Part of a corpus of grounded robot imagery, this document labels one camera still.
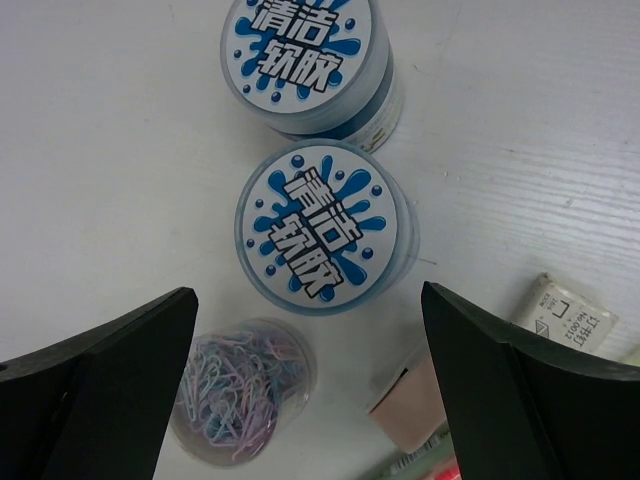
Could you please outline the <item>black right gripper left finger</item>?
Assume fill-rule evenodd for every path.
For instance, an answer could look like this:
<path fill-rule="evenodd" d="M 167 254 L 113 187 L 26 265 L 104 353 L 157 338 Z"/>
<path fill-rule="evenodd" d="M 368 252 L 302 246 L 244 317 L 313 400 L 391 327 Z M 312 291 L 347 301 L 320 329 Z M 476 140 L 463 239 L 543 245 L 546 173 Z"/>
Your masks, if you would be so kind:
<path fill-rule="evenodd" d="M 2 478 L 152 478 L 197 311 L 181 287 L 2 362 Z"/>

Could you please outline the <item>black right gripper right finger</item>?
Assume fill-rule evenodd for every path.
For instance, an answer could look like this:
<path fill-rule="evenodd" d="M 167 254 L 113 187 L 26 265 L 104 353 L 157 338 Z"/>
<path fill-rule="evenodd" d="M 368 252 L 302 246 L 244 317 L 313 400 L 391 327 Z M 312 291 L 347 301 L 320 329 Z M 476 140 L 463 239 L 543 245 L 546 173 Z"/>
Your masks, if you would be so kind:
<path fill-rule="evenodd" d="M 636 479 L 639 369 L 427 282 L 422 315 L 464 479 Z"/>

